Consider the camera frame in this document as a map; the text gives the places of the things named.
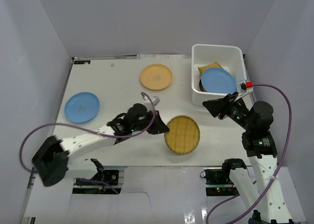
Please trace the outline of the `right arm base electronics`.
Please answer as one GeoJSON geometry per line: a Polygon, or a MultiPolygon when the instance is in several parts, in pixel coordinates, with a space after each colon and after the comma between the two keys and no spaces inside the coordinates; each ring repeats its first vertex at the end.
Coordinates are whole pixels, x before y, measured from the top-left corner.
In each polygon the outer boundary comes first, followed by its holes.
{"type": "Polygon", "coordinates": [[[224,177],[222,168],[207,168],[200,173],[205,181],[206,195],[236,196],[238,191],[229,178],[224,177]]]}

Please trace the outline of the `orange plastic plate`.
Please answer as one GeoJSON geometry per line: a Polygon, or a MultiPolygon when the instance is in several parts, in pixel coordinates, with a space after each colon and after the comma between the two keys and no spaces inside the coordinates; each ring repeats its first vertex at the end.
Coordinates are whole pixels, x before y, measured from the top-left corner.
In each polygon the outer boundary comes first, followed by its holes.
{"type": "Polygon", "coordinates": [[[163,64],[151,64],[140,73],[140,81],[144,87],[150,90],[163,90],[173,81],[172,71],[163,64]]]}

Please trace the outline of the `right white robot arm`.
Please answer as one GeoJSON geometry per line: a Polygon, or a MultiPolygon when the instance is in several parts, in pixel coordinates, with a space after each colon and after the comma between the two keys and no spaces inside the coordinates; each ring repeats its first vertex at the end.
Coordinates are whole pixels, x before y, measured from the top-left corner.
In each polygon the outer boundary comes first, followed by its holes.
{"type": "Polygon", "coordinates": [[[203,106],[213,117],[228,117],[244,129],[242,145],[253,168],[252,183],[242,159],[226,159],[222,164],[222,180],[234,184],[252,217],[250,224],[291,224],[292,216],[285,203],[280,180],[277,148],[270,133],[273,107],[257,101],[247,109],[238,93],[222,99],[208,100],[203,106]]]}

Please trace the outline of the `green rimmed white plate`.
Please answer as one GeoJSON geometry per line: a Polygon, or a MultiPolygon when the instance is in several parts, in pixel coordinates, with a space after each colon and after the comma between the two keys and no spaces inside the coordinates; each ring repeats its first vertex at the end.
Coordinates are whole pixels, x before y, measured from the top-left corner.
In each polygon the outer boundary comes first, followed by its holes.
{"type": "Polygon", "coordinates": [[[199,80],[199,90],[200,90],[201,92],[205,92],[201,80],[199,80]]]}

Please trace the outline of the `white plastic bin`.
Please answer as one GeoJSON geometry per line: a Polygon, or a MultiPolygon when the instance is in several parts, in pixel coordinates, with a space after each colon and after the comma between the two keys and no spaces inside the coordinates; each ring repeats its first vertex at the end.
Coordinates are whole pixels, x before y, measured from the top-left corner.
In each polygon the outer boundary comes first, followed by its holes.
{"type": "Polygon", "coordinates": [[[199,80],[201,75],[198,67],[202,67],[217,61],[222,69],[229,72],[238,82],[248,80],[246,68],[243,60],[242,50],[235,46],[195,44],[192,46],[191,57],[191,88],[192,103],[202,106],[207,100],[220,99],[227,94],[201,92],[199,90],[199,80]]]}

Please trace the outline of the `blue plate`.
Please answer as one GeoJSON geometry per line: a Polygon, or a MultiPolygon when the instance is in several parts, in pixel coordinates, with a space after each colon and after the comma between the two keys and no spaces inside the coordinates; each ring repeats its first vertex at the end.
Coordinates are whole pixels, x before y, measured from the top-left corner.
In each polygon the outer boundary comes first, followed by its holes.
{"type": "Polygon", "coordinates": [[[98,97],[91,92],[80,92],[66,102],[66,118],[73,123],[85,123],[92,120],[100,110],[98,97]]]}
{"type": "Polygon", "coordinates": [[[234,77],[224,69],[209,68],[201,75],[203,89],[208,93],[232,94],[236,91],[234,77]]]}

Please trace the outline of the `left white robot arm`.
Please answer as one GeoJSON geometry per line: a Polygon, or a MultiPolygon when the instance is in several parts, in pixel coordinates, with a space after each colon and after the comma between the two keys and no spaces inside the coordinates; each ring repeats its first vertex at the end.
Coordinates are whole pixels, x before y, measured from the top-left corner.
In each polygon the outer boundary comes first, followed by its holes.
{"type": "Polygon", "coordinates": [[[169,131],[159,111],[148,110],[137,103],[95,131],[65,139],[48,137],[33,156],[32,163],[43,185],[50,187],[65,177],[70,162],[80,156],[121,143],[135,137],[136,132],[158,135],[169,131]]]}

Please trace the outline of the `round bamboo tray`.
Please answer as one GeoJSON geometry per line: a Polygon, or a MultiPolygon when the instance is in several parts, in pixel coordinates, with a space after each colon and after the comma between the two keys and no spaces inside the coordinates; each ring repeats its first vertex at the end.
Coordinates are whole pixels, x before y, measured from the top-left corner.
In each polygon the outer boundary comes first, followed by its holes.
{"type": "Polygon", "coordinates": [[[200,128],[196,121],[186,115],[175,116],[167,123],[169,132],[164,134],[167,147],[175,154],[193,152],[200,141],[200,128]]]}

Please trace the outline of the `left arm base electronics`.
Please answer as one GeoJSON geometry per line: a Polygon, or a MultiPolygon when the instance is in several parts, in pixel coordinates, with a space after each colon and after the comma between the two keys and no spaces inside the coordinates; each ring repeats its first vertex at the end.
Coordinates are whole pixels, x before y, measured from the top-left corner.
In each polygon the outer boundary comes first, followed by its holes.
{"type": "Polygon", "coordinates": [[[74,182],[73,194],[118,195],[122,189],[119,170],[100,170],[92,178],[78,178],[74,182]]]}

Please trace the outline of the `fan-shaped bamboo tray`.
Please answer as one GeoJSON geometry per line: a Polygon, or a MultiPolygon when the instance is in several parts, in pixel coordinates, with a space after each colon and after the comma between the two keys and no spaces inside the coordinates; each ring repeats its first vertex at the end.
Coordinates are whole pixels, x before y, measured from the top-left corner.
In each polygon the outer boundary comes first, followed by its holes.
{"type": "Polygon", "coordinates": [[[199,71],[200,75],[202,75],[207,69],[210,69],[210,68],[222,69],[222,66],[217,61],[215,61],[214,63],[208,64],[208,65],[205,65],[202,67],[198,67],[198,71],[199,71]]]}

